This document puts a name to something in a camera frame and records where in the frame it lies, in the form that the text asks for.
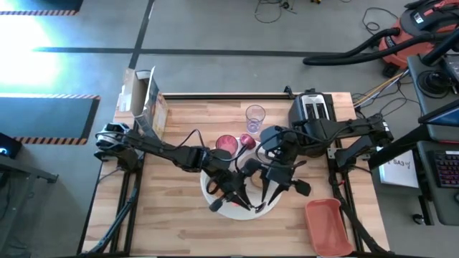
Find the vacuum hose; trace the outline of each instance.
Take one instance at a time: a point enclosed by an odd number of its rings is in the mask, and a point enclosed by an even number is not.
[[[379,52],[375,52],[371,54],[360,55],[358,57],[352,57],[352,55],[358,54],[363,49],[367,48],[368,46],[367,47],[364,47],[364,46],[365,44],[368,44],[368,45],[371,44],[371,42],[368,43],[370,39],[365,41],[363,44],[358,46],[356,49],[353,49],[343,54],[334,54],[334,55],[321,56],[321,57],[306,57],[305,59],[303,59],[303,64],[315,65],[315,66],[329,66],[329,65],[352,65],[352,64],[362,63],[362,62],[368,62],[368,61],[372,61],[375,59],[385,57],[390,54],[397,53],[400,50],[406,49],[408,47],[411,47],[419,43],[435,41],[438,39],[438,36],[436,34],[426,33],[426,34],[422,34],[420,36],[414,37],[412,39],[409,39],[405,42],[402,42],[394,47],[385,49],[383,51],[379,51]]]
[[[307,60],[312,60],[312,59],[339,59],[339,58],[352,57],[352,56],[364,51],[366,48],[372,46],[373,43],[379,41],[383,37],[398,36],[399,34],[400,34],[400,29],[399,28],[391,28],[391,29],[381,30],[380,32],[378,32],[375,35],[373,35],[371,38],[367,39],[364,43],[360,44],[358,47],[356,47],[353,50],[348,51],[346,53],[328,54],[328,55],[324,55],[324,56],[315,56],[315,57],[309,57],[309,58],[305,58],[305,59],[307,59]]]

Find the glass cup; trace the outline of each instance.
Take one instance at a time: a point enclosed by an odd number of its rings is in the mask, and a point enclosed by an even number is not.
[[[258,133],[266,117],[266,112],[259,105],[251,105],[245,111],[245,117],[247,118],[247,132]]]

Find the concrete floor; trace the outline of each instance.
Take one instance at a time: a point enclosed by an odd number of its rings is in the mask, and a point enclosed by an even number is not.
[[[284,11],[276,23],[261,24],[253,17],[256,0],[156,0],[142,48],[343,52],[369,37],[361,24],[366,8],[378,6],[399,15],[410,1],[323,0],[315,5],[297,0],[298,14]],[[77,16],[0,16],[0,92],[99,94],[92,133],[97,132],[113,117],[123,71],[131,61],[129,49],[136,45],[147,5],[148,0],[86,0]],[[260,17],[271,19],[277,11],[264,6]],[[382,28],[394,22],[377,13],[369,14],[371,20]],[[53,51],[58,53],[30,52],[34,47],[57,47]],[[128,50],[95,53],[101,47]],[[285,85],[296,91],[365,92],[385,81],[380,61],[331,68],[305,67],[298,57],[141,54],[136,63],[139,70],[153,66],[164,92],[279,92]],[[415,99],[411,85],[403,90]],[[399,95],[378,100],[364,112],[376,113],[394,97]],[[418,106],[408,103],[386,119],[400,137],[417,125],[418,115]],[[37,185],[16,229],[33,257],[75,254],[100,167],[95,150],[92,138],[84,146],[24,147],[21,160],[60,174],[55,185]],[[457,256],[459,228],[437,221],[435,226],[413,224],[410,215],[420,211],[416,192],[383,186],[377,175],[374,182],[392,251]]]

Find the warning stripe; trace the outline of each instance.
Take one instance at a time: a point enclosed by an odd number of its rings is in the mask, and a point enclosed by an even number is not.
[[[0,93],[0,97],[82,98],[100,100],[99,95]]]
[[[30,15],[30,16],[73,16],[75,10],[29,10],[29,11],[0,11],[0,15]]]
[[[43,138],[43,137],[13,137],[22,144],[45,145],[85,145],[87,138]]]

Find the wooden table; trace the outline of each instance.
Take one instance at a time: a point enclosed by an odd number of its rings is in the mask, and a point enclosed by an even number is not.
[[[337,120],[355,119],[350,94],[332,95]],[[164,140],[179,144],[191,130],[198,128],[204,143],[213,147],[221,135],[239,136],[245,132],[245,109],[252,104],[266,109],[264,128],[287,126],[291,103],[291,100],[168,100],[170,111]],[[114,121],[133,124],[130,113],[118,111]],[[343,146],[354,140],[343,140]],[[187,145],[199,145],[198,137],[191,137]],[[199,174],[183,172],[169,161],[146,155],[131,255],[315,255],[305,226],[305,205],[311,200],[332,198],[333,194],[328,184],[326,157],[300,159],[308,162],[296,169],[295,177],[311,184],[310,196],[301,196],[294,190],[284,192],[266,215],[251,221],[234,221],[209,210],[200,189]],[[358,165],[367,168],[366,162]],[[114,168],[115,161],[104,163],[101,176]],[[122,178],[122,172],[115,173],[99,184],[83,251],[94,247],[113,222]],[[355,170],[349,178],[359,219],[379,245],[389,249],[371,176]],[[354,244],[350,222],[345,221],[345,225],[349,241]],[[120,248],[125,230],[122,227]]]

